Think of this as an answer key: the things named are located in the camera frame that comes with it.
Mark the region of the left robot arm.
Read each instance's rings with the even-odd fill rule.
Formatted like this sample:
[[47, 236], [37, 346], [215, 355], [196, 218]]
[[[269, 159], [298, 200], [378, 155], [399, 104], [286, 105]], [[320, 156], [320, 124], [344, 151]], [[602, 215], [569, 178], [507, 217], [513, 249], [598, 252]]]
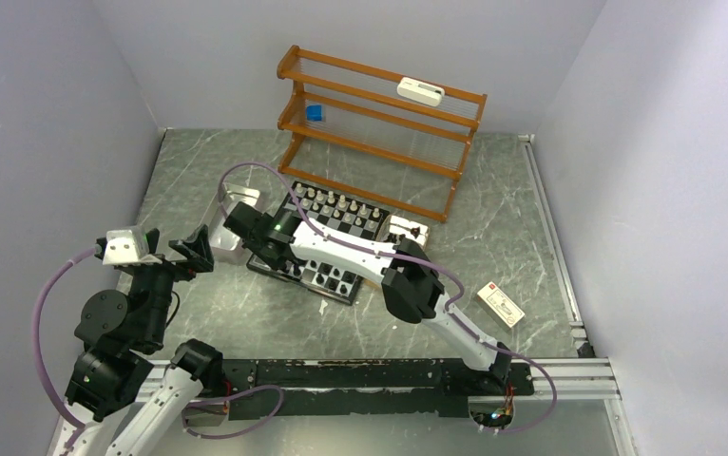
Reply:
[[[117, 429], [154, 369], [148, 355], [163, 348], [174, 284], [210, 273], [215, 265], [206, 225], [185, 239], [169, 241], [180, 254], [177, 260], [157, 253], [159, 238], [156, 229], [112, 230], [71, 258], [38, 296], [32, 316], [35, 367], [63, 419], [54, 448], [59, 455], [146, 455], [191, 400], [222, 397], [230, 390], [221, 352], [190, 339], [176, 349], [150, 400], [123, 431]], [[58, 395], [39, 357], [41, 310], [51, 287], [87, 257], [101, 260], [132, 281], [126, 293], [102, 290], [85, 303], [74, 330], [84, 350], [74, 363], [64, 395]]]

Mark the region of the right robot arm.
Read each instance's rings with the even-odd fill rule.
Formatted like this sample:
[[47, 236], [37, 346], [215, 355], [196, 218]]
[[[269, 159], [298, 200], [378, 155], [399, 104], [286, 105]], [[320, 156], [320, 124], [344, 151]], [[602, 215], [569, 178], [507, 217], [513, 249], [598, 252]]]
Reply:
[[330, 228], [300, 210], [271, 216], [243, 202], [234, 206], [223, 225], [274, 270], [314, 261], [379, 285], [388, 312], [403, 322], [423, 324], [444, 339], [474, 371], [481, 391], [495, 393], [508, 383], [508, 349], [458, 308], [455, 302], [464, 293], [446, 291], [439, 278], [446, 269], [430, 262], [414, 240], [367, 240]]

